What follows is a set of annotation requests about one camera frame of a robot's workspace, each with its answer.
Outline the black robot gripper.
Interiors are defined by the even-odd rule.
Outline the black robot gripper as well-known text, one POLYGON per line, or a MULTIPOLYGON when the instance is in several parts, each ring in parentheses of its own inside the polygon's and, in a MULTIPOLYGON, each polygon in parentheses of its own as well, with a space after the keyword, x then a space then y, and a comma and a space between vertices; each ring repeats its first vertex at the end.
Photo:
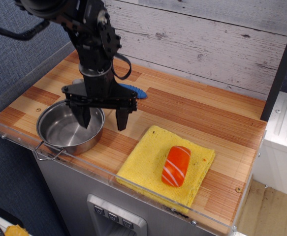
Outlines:
POLYGON ((82 82, 62 87, 65 102, 79 125, 89 126, 90 108, 107 108, 116 110, 117 128, 125 130, 128 113, 137 110, 137 93, 116 82, 111 64, 100 71, 80 64, 79 70, 83 75, 82 82))

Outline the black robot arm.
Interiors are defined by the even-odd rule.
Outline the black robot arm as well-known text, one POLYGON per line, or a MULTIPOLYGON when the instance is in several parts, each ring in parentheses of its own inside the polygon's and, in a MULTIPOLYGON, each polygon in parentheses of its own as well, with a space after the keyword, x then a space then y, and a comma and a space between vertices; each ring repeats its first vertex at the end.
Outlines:
POLYGON ((120 37, 110 24, 110 16, 101 0, 18 0, 16 4, 29 14, 60 24, 69 35, 79 57, 83 82, 62 87, 65 102, 84 128, 90 122, 89 108, 116 111, 117 128, 127 126, 128 116, 137 109, 137 93, 116 82, 129 77, 117 75, 113 59, 119 58, 120 37))

